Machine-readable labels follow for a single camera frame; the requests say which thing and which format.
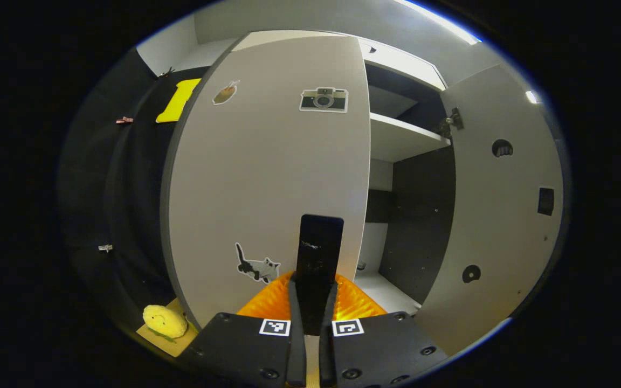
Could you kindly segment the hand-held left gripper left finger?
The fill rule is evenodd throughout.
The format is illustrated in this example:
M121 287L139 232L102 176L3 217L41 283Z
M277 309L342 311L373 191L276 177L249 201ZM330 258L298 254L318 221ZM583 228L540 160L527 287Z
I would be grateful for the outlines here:
M304 387L306 347L293 272L239 312L220 312L185 350L201 387Z

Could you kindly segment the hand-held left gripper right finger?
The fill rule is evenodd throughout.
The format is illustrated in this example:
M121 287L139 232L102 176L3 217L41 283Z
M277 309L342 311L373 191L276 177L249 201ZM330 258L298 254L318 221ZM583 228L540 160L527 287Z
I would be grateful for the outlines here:
M444 365L447 353L405 311L387 312L337 275L319 338L323 387L405 387Z

